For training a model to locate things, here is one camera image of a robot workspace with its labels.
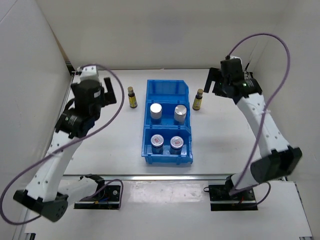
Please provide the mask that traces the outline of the small brown sauce bottle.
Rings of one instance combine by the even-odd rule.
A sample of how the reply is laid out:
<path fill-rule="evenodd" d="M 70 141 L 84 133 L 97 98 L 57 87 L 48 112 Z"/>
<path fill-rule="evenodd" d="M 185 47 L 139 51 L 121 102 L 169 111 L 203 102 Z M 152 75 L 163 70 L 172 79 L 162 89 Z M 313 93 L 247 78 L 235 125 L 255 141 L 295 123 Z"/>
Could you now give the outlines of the small brown sauce bottle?
<path fill-rule="evenodd" d="M 132 109 L 135 109 L 138 106 L 138 103 L 137 103 L 137 99 L 136 99 L 136 95 L 135 95 L 134 89 L 133 89 L 132 86 L 129 86 L 127 88 L 127 90 L 128 90 L 129 106 Z"/>
<path fill-rule="evenodd" d="M 194 101 L 193 101 L 193 104 L 192 104 L 192 109 L 195 110 L 195 111 L 198 111 L 201 108 L 203 92 L 204 91 L 201 88 L 199 88 L 197 90 L 197 93 L 195 95 L 195 98 L 194 98 Z"/>

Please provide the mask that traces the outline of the tall silver-capped shaker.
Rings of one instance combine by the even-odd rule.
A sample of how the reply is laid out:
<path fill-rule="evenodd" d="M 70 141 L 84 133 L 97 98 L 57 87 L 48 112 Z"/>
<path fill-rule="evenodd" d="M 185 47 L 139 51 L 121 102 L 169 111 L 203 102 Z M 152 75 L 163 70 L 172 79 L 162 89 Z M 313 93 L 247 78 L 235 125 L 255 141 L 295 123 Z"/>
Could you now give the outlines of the tall silver-capped shaker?
<path fill-rule="evenodd" d="M 187 116 L 187 108 L 179 104 L 174 109 L 174 122 L 178 125 L 183 125 Z"/>
<path fill-rule="evenodd" d="M 149 112 L 151 122 L 155 125 L 160 124 L 162 120 L 162 105 L 159 103 L 153 103 L 150 105 Z"/>

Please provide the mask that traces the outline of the short spice jar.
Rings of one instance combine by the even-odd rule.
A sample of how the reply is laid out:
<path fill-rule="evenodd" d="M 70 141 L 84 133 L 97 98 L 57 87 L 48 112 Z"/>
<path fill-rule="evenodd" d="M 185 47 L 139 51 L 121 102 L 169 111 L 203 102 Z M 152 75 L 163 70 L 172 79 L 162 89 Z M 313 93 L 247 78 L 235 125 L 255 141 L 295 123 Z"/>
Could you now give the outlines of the short spice jar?
<path fill-rule="evenodd" d="M 151 139 L 151 150 L 153 154 L 162 154 L 164 150 L 164 138 L 160 134 L 154 134 Z"/>
<path fill-rule="evenodd" d="M 184 140 L 180 136 L 173 136 L 170 139 L 170 154 L 171 155 L 181 155 L 184 145 Z"/>

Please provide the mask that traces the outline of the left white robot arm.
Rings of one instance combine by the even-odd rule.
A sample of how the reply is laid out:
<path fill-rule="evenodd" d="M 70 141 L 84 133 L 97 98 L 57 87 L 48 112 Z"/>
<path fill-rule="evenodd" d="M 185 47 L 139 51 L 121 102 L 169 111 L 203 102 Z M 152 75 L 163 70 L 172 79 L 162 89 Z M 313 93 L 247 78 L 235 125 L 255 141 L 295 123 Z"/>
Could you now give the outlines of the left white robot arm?
<path fill-rule="evenodd" d="M 82 176 L 71 186 L 60 187 L 60 181 L 84 137 L 100 118 L 101 109 L 117 100 L 108 77 L 105 86 L 98 80 L 86 79 L 73 83 L 74 98 L 60 115 L 41 165 L 24 190 L 17 190 L 13 199 L 51 222 L 57 222 L 68 206 L 85 198 L 100 200 L 105 194 L 105 180 L 96 174 Z"/>

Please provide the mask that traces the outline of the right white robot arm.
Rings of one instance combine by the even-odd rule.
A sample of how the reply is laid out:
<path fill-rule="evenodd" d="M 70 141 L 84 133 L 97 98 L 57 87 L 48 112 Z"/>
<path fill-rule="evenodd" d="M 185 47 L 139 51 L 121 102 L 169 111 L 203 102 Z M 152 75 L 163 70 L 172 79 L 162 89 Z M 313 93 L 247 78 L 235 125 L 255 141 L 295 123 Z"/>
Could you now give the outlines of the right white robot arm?
<path fill-rule="evenodd" d="M 220 68 L 211 67 L 203 91 L 208 93 L 210 87 L 216 96 L 232 99 L 243 113 L 260 153 L 260 159 L 251 162 L 245 171 L 226 179 L 226 197 L 236 200 L 244 190 L 291 175 L 302 158 L 302 151 L 292 147 L 280 133 L 259 83 L 253 77 L 245 78 L 241 60 L 230 58 L 221 61 Z"/>

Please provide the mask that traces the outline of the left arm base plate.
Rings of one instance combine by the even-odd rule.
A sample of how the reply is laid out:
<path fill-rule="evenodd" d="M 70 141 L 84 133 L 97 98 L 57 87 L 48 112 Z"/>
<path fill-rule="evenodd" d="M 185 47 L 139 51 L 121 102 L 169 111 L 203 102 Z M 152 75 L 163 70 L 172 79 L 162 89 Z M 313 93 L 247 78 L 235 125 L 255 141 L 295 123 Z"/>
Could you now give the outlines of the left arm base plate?
<path fill-rule="evenodd" d="M 103 189 L 87 200 L 74 203 L 76 210 L 119 210 L 122 204 L 124 183 L 120 179 L 103 181 L 98 184 L 97 190 Z"/>

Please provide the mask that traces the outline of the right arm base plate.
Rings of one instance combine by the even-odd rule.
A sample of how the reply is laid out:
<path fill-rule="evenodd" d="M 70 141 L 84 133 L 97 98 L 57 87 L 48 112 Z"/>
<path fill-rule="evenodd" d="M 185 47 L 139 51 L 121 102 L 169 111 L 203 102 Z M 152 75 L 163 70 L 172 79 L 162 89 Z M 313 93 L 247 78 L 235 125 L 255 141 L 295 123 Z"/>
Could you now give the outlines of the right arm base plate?
<path fill-rule="evenodd" d="M 235 195 L 229 195 L 224 185 L 209 185 L 203 188 L 209 194 L 212 212 L 257 211 L 256 197 L 253 189 Z"/>

